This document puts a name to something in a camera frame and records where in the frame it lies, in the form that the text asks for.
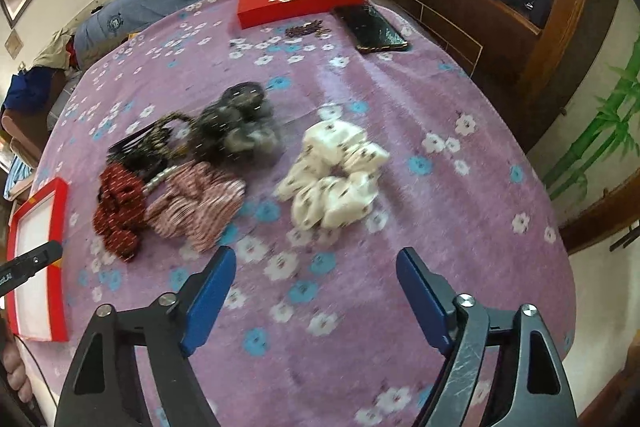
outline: blue cloth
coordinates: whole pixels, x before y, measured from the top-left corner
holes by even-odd
[[[125,40],[130,33],[140,32],[167,15],[199,0],[114,0],[85,20],[74,38],[74,49],[81,69],[92,50],[105,41]]]
[[[56,70],[36,66],[11,78],[11,86],[4,99],[4,107],[22,112],[37,112],[49,100],[51,78]]]
[[[9,199],[9,192],[15,187],[15,184],[27,179],[31,176],[33,169],[26,165],[18,156],[14,156],[14,161],[11,162],[9,167],[9,174],[6,176],[6,183],[4,184],[4,199]]]

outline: black cable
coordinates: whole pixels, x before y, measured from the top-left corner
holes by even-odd
[[[53,404],[56,406],[56,410],[57,410],[58,409],[58,403],[56,402],[56,399],[53,398],[53,393],[51,392],[51,388],[49,387],[49,382],[47,382],[47,379],[45,378],[44,373],[42,372],[42,368],[40,367],[40,364],[36,360],[36,357],[33,356],[33,353],[31,352],[31,349],[29,349],[29,346],[27,346],[27,344],[24,343],[24,340],[22,340],[18,335],[14,335],[14,337],[20,341],[20,343],[24,346],[24,348],[27,351],[29,351],[29,354],[31,355],[31,358],[33,359],[33,362],[36,363],[36,367],[38,368],[38,371],[40,372],[40,376],[42,377],[42,381],[44,382],[44,385],[47,386],[47,391],[49,391],[49,396],[53,400]]]

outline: hand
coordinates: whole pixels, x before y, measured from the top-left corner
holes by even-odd
[[[20,401],[27,403],[33,397],[31,382],[27,377],[27,370],[20,357],[18,346],[15,344],[14,334],[9,329],[9,324],[0,318],[0,328],[4,327],[6,327],[6,331],[0,330],[0,335],[6,337],[6,345],[0,358],[7,372],[7,382],[14,391],[18,392]]]

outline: brown sofa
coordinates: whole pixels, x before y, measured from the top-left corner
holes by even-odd
[[[51,79],[51,90],[45,107],[33,114],[25,114],[13,109],[7,109],[2,115],[2,127],[12,139],[12,150],[25,150],[36,160],[39,160],[44,147],[49,140],[47,130],[47,115],[66,85],[65,72],[56,70]]]

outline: white scrunchie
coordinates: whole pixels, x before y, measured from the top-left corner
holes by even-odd
[[[293,225],[308,230],[320,223],[337,229],[367,216],[378,196],[378,169],[389,153],[367,141],[364,129],[341,120],[310,127],[302,145],[303,153],[274,192],[280,201],[294,198]],[[338,165],[348,178],[329,175]]]

